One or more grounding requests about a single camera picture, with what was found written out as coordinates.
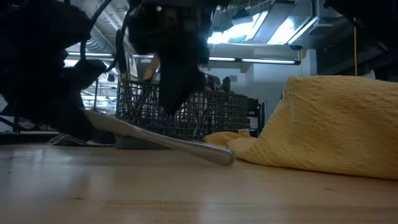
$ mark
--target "wooden table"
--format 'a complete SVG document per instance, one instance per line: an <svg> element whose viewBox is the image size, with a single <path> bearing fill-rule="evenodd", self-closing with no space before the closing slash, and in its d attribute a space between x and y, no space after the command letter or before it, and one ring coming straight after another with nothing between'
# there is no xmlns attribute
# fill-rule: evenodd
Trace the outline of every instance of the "wooden table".
<svg viewBox="0 0 398 224"><path fill-rule="evenodd" d="M398 182L171 150L0 146L0 222L398 223Z"/></svg>

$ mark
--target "yellow towel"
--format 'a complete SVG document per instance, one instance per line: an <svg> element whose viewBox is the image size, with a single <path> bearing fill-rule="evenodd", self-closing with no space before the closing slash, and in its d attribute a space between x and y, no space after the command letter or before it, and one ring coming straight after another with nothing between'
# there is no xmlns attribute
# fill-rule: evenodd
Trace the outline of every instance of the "yellow towel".
<svg viewBox="0 0 398 224"><path fill-rule="evenodd" d="M205 137L205 142L216 146L227 147L227 143L234 139L239 138L250 138L250 136L246 136L244 134L238 134L228 131L222 131L214 134L209 134Z"/></svg>
<svg viewBox="0 0 398 224"><path fill-rule="evenodd" d="M259 139L225 146L264 166L398 180L398 84L290 77Z"/></svg>

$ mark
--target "wall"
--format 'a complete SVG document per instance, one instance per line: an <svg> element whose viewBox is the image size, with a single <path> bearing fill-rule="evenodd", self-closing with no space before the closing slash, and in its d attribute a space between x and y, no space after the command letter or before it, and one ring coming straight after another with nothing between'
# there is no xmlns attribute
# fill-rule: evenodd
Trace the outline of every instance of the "wall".
<svg viewBox="0 0 398 224"><path fill-rule="evenodd" d="M374 73L374 70L371 70L370 72L363 75L363 77L370 78L370 79L376 79L376 74Z"/></svg>
<svg viewBox="0 0 398 224"><path fill-rule="evenodd" d="M298 65L256 64L253 81L248 84L248 96L266 102L266 122L280 101L286 80L290 76L300 76Z"/></svg>
<svg viewBox="0 0 398 224"><path fill-rule="evenodd" d="M238 77L237 82L231 82L231 91L240 94L246 94L246 81L245 73L241 73L240 69L237 68L203 68L203 72L217 76L221 81L227 76L236 75Z"/></svg>
<svg viewBox="0 0 398 224"><path fill-rule="evenodd" d="M255 64L246 74L246 93L259 102L266 101L266 122L279 104L290 76L309 77L317 74L316 50L306 51L301 65Z"/></svg>
<svg viewBox="0 0 398 224"><path fill-rule="evenodd" d="M231 84L231 89L250 98L266 102L266 122L280 101L286 80L290 76L309 77L317 74L316 50L306 51L301 65L254 64L246 74L240 69L212 68L204 72L215 75L221 80L227 75L237 75L238 82Z"/></svg>

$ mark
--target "yellow cable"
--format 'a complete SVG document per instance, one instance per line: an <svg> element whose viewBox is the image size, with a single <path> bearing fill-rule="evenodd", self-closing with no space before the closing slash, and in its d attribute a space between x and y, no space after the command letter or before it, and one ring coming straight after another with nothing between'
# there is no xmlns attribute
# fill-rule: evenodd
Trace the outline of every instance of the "yellow cable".
<svg viewBox="0 0 398 224"><path fill-rule="evenodd" d="M358 76L358 58L356 49L356 26L354 26L354 66L355 66L355 76Z"/></svg>

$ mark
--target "metal wire basket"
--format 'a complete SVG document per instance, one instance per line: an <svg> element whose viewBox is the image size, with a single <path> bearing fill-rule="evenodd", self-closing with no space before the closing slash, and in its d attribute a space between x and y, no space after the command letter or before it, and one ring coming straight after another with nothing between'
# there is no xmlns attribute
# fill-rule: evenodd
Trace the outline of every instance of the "metal wire basket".
<svg viewBox="0 0 398 224"><path fill-rule="evenodd" d="M158 84L121 81L116 117L173 138L199 140L211 133L246 128L247 107L248 98L244 95L203 91L194 93L170 117L159 106Z"/></svg>

